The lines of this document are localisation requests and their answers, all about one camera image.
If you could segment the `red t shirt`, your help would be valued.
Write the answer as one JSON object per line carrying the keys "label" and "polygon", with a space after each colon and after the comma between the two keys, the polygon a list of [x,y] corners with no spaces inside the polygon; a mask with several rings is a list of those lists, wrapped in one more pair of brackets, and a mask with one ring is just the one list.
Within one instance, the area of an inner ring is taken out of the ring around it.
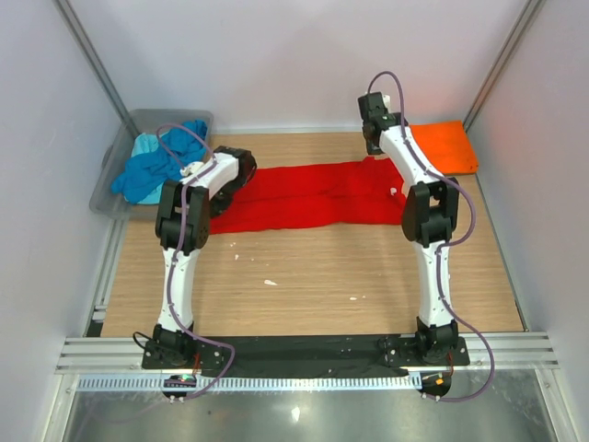
{"label": "red t shirt", "polygon": [[323,227],[398,226],[403,179],[388,160],[259,169],[211,222],[214,235]]}

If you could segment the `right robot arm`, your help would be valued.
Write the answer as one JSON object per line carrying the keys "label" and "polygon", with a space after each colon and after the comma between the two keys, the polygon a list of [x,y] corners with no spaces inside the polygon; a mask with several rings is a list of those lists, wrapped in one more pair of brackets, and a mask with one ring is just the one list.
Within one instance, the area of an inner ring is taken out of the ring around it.
{"label": "right robot arm", "polygon": [[458,191],[419,148],[400,113],[392,113],[380,92],[358,98],[363,136],[370,155],[385,154],[408,185],[401,216],[405,238],[416,252],[420,310],[413,345],[416,358],[441,365],[458,343],[456,319],[450,312],[449,252],[456,230]]}

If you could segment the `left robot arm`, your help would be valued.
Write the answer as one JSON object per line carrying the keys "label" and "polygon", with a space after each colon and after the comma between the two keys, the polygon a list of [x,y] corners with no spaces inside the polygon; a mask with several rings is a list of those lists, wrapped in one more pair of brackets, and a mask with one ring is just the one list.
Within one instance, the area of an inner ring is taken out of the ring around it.
{"label": "left robot arm", "polygon": [[253,178],[257,162],[245,149],[220,146],[209,161],[193,162],[179,181],[163,188],[156,215],[165,282],[152,337],[144,345],[143,368],[183,368],[196,356],[192,288],[211,220],[224,213],[236,192]]}

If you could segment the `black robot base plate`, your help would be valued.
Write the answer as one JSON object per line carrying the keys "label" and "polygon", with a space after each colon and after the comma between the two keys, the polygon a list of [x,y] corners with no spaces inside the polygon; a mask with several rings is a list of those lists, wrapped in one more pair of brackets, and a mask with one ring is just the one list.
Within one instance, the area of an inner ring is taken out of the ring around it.
{"label": "black robot base plate", "polygon": [[141,367],[172,369],[199,367],[207,372],[231,368],[326,368],[343,363],[349,367],[468,366],[465,339],[421,348],[411,334],[233,336],[193,341],[189,337],[150,339],[144,345]]}

